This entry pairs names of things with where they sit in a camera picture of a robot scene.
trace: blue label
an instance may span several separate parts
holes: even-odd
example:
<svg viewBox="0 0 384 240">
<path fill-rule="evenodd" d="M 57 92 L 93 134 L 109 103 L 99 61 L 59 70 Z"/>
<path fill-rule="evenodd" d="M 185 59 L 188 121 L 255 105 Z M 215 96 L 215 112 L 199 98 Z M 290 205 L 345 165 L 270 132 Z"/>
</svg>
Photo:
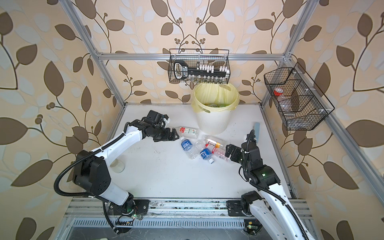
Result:
<svg viewBox="0 0 384 240">
<path fill-rule="evenodd" d="M 192 143 L 188 139 L 186 139 L 181 142 L 181 146 L 183 147 L 184 151 L 186 151 L 192 147 Z"/>
<path fill-rule="evenodd" d="M 209 151 L 208 148 L 205 148 L 203 149 L 203 151 L 200 152 L 200 156 L 205 160 L 205 159 L 208 159 L 209 156 L 211 155 L 212 153 Z"/>
</svg>

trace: light blue object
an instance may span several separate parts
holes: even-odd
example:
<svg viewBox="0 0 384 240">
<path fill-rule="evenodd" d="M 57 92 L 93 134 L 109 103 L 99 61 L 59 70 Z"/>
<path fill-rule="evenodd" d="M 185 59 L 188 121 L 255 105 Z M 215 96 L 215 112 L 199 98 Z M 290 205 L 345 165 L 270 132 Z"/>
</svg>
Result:
<svg viewBox="0 0 384 240">
<path fill-rule="evenodd" d="M 253 129 L 255 130 L 255 140 L 256 140 L 256 143 L 259 143 L 260 123 L 256 122 Z"/>
</svg>

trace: bottle with blue label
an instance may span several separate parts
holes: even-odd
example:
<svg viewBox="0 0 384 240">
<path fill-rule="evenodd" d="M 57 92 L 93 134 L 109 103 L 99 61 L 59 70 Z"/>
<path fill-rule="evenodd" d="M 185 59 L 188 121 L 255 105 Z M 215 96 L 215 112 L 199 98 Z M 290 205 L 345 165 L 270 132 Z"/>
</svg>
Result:
<svg viewBox="0 0 384 240">
<path fill-rule="evenodd" d="M 180 140 L 181 147 L 183 148 L 185 154 L 188 156 L 189 159 L 194 159 L 199 155 L 196 148 L 193 146 L 189 139 L 181 137 Z"/>
<path fill-rule="evenodd" d="M 209 149 L 205 147 L 205 144 L 203 141 L 197 140 L 195 143 L 195 147 L 200 152 L 200 156 L 204 160 L 207 160 L 210 164 L 214 162 L 211 151 L 209 151 Z"/>
</svg>

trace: black wire basket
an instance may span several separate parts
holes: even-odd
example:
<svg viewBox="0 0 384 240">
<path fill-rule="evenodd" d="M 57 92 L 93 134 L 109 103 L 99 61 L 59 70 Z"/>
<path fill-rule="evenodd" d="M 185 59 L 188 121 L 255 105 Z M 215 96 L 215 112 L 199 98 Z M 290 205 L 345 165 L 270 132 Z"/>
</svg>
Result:
<svg viewBox="0 0 384 240">
<path fill-rule="evenodd" d="M 296 64 L 293 68 L 278 68 L 264 74 L 265 85 L 275 103 L 287 130 L 313 130 L 335 107 L 313 81 L 309 87 L 301 76 L 305 70 Z M 330 106 L 324 106 L 314 94 L 325 97 Z"/>
<path fill-rule="evenodd" d="M 169 55 L 170 83 L 227 84 L 229 81 L 229 50 L 172 48 Z"/>
</svg>

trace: black and white device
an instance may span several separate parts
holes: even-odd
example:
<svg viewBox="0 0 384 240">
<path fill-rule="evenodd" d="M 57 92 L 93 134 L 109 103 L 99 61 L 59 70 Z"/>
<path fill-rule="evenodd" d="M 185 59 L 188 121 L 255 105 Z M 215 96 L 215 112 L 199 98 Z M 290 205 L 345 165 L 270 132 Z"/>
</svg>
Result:
<svg viewBox="0 0 384 240">
<path fill-rule="evenodd" d="M 133 195 L 121 189 L 111 180 L 107 166 L 110 166 L 120 154 L 145 137 L 152 137 L 155 142 L 179 139 L 176 129 L 171 131 L 166 128 L 169 121 L 167 115 L 151 110 L 147 117 L 127 122 L 119 136 L 91 152 L 81 151 L 77 155 L 76 161 L 65 168 L 56 178 L 53 186 L 55 192 L 69 197 L 96 197 L 103 202 L 111 202 L 119 208 L 119 213 L 129 216 L 135 208 Z M 241 147 L 227 145 L 225 155 L 232 161 L 241 164 L 246 181 L 258 190 L 242 195 L 240 203 L 245 215 L 255 216 L 273 240 L 314 240 L 290 204 L 274 170 L 263 164 L 259 148 L 254 140 L 254 130 L 248 134 L 247 141 Z M 86 192 L 69 193 L 59 188 L 60 180 L 72 168 L 74 168 L 72 181 Z M 271 213 L 262 198 L 269 203 L 276 216 Z M 104 203 L 103 209 L 107 222 L 116 233 L 119 233 L 108 218 Z"/>
</svg>

